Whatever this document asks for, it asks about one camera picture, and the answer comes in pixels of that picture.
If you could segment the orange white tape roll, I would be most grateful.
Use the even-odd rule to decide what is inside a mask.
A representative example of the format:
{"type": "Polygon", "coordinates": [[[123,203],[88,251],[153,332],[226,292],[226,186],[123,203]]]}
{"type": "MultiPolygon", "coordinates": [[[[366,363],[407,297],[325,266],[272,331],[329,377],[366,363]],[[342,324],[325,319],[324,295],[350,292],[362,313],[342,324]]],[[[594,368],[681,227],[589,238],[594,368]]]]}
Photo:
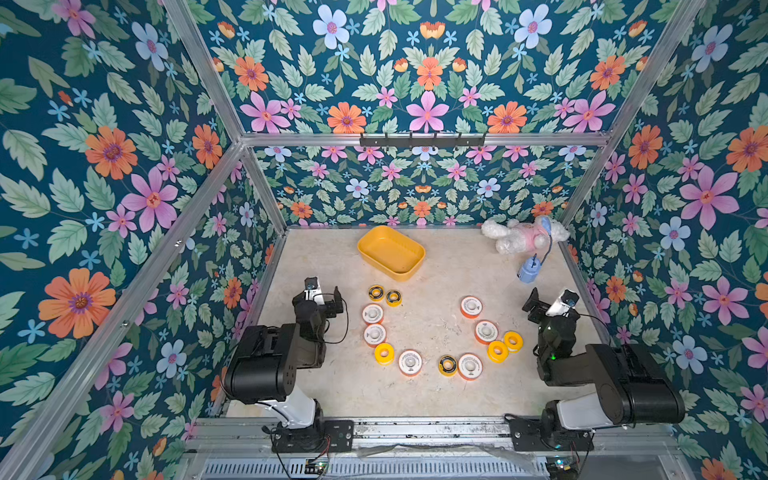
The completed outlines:
{"type": "Polygon", "coordinates": [[[480,320],[475,324],[474,336],[479,343],[488,345],[498,339],[498,326],[492,321],[480,320]]]}
{"type": "Polygon", "coordinates": [[[368,304],[363,308],[361,318],[368,325],[380,324],[384,318],[384,310],[377,303],[368,304]]]}
{"type": "Polygon", "coordinates": [[[476,296],[465,296],[460,301],[460,311],[467,319],[477,319],[483,312],[483,303],[476,296]]]}
{"type": "Polygon", "coordinates": [[[386,339],[387,330],[380,323],[369,324],[364,329],[363,340],[370,347],[375,348],[376,346],[385,343],[386,339]]]}
{"type": "Polygon", "coordinates": [[[398,358],[398,368],[400,372],[407,377],[418,375],[423,368],[423,358],[420,353],[413,349],[407,349],[401,352],[398,358]]]}
{"type": "Polygon", "coordinates": [[[482,360],[473,353],[465,353],[458,360],[458,374],[466,381],[479,379],[483,370],[482,360]]]}

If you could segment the yellow black tape roll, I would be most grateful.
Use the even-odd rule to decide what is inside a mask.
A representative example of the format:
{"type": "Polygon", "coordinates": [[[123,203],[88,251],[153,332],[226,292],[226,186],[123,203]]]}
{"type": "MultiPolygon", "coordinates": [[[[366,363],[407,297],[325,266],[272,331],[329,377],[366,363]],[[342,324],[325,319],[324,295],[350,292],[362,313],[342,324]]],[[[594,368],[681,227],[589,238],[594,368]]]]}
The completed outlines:
{"type": "Polygon", "coordinates": [[[389,290],[386,292],[385,301],[390,307],[397,307],[402,304],[402,293],[399,290],[389,290]]]}
{"type": "Polygon", "coordinates": [[[368,289],[368,297],[372,302],[380,302],[385,297],[385,289],[381,285],[372,285],[368,289]]]}
{"type": "Polygon", "coordinates": [[[452,355],[442,355],[438,360],[438,371],[446,377],[454,376],[458,371],[456,358],[452,355]]]}

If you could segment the yellow plastic storage box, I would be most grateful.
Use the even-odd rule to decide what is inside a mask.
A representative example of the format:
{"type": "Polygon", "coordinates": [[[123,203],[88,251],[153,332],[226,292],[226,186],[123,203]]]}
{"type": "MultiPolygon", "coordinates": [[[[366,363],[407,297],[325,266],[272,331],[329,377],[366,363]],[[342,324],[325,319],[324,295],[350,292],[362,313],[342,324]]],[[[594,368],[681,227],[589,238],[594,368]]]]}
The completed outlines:
{"type": "Polygon", "coordinates": [[[410,280],[426,258],[424,246],[388,226],[369,230],[357,249],[368,264],[398,282],[410,280]]]}

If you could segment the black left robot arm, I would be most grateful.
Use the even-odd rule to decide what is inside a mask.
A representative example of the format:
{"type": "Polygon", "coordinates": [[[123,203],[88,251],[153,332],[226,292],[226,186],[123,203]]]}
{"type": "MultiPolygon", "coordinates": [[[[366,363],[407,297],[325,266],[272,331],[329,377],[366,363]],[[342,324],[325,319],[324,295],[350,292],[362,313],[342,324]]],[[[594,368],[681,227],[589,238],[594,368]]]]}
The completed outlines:
{"type": "Polygon", "coordinates": [[[340,291],[306,288],[292,299],[295,321],[280,326],[247,327],[223,377],[230,400],[264,407],[284,427],[319,427],[322,408],[298,386],[300,370],[323,366],[329,321],[345,312],[340,291]]]}

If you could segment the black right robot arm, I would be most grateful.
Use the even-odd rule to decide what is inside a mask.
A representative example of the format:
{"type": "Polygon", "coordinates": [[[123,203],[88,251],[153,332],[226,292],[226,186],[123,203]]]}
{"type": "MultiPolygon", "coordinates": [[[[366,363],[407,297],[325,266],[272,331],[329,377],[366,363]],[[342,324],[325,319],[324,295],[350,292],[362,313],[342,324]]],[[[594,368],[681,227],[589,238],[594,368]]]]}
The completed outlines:
{"type": "Polygon", "coordinates": [[[682,422],[682,396],[645,346],[587,344],[584,352],[573,352],[581,318],[578,300],[578,294],[565,289],[550,304],[534,288],[522,306],[537,325],[533,355],[540,380],[549,387],[594,387],[578,398],[548,402],[540,417],[542,432],[682,422]]]}

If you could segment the white plush toy pink shirt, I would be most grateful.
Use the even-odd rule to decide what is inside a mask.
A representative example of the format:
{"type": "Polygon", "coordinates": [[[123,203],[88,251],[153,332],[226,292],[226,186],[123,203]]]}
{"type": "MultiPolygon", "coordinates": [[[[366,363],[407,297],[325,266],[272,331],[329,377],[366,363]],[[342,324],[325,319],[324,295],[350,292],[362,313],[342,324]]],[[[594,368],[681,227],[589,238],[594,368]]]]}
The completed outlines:
{"type": "Polygon", "coordinates": [[[489,219],[482,224],[481,234],[493,240],[502,255],[536,253],[570,237],[568,229],[549,216],[539,216],[529,223],[512,219],[506,225],[489,219]]]}

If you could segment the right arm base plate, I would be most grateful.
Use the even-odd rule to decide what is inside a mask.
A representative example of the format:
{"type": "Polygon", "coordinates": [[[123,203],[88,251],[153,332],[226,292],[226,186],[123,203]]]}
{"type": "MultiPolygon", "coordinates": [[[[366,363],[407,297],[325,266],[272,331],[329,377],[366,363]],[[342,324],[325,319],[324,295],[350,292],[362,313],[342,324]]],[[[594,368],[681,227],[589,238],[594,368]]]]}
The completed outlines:
{"type": "Polygon", "coordinates": [[[556,421],[505,414],[512,445],[517,452],[588,452],[594,449],[589,430],[567,430],[556,421]]]}

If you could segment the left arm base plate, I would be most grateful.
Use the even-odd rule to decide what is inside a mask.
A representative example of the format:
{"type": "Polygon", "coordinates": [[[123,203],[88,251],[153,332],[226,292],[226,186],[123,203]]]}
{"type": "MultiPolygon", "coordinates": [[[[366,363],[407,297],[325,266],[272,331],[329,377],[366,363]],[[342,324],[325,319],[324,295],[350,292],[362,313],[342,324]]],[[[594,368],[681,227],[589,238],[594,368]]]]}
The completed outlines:
{"type": "Polygon", "coordinates": [[[274,453],[345,453],[352,450],[355,423],[324,420],[298,429],[277,427],[272,438],[274,453]]]}

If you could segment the aluminium front rail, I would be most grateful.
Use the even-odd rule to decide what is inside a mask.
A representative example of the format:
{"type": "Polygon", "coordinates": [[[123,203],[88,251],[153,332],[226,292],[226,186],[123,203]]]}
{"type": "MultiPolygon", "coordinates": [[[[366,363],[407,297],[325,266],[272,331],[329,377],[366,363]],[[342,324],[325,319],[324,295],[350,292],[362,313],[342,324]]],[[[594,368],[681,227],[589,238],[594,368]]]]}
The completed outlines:
{"type": "MultiPolygon", "coordinates": [[[[374,447],[480,448],[514,451],[504,416],[329,418],[355,423],[352,450],[374,447]]],[[[186,441],[189,451],[235,452],[272,447],[279,427],[270,418],[215,418],[197,421],[186,441]]],[[[682,448],[663,425],[591,431],[595,455],[673,455],[682,448]]]]}

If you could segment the black wall hook rail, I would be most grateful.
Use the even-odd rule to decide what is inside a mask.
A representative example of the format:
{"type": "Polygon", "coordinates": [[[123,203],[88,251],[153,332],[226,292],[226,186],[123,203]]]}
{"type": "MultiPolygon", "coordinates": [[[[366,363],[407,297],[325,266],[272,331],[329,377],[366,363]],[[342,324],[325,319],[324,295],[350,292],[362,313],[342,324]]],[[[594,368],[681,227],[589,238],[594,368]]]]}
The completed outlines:
{"type": "Polygon", "coordinates": [[[470,134],[366,134],[358,137],[361,147],[392,147],[407,149],[413,147],[436,147],[453,149],[458,147],[480,147],[486,142],[486,136],[470,134]]]}

